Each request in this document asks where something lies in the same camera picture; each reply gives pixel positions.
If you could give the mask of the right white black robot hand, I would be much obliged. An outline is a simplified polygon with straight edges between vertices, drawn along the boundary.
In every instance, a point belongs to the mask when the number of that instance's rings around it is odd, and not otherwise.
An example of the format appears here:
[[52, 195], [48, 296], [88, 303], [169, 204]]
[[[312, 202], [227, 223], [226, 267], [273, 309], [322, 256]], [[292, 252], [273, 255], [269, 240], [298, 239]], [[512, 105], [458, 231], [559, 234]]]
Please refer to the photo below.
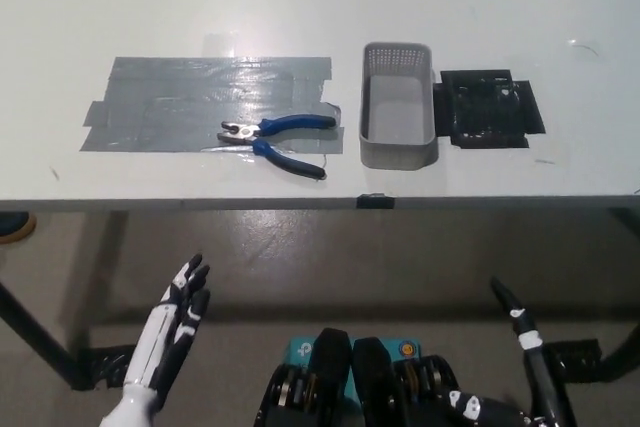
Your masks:
[[498, 278], [491, 290], [508, 314], [527, 373], [533, 407], [526, 413], [503, 401], [454, 389], [442, 389], [437, 402], [462, 426], [575, 426], [577, 424], [558, 369], [545, 349], [533, 316]]

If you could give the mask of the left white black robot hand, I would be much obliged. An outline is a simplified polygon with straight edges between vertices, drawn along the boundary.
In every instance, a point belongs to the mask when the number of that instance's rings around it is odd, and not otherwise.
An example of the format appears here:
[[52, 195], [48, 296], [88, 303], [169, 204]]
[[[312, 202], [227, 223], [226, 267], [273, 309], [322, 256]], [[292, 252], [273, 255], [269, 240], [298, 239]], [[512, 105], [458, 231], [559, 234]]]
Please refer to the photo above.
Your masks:
[[210, 267], [196, 254], [177, 272], [152, 308], [131, 358], [124, 384], [165, 397], [191, 349], [207, 310]]

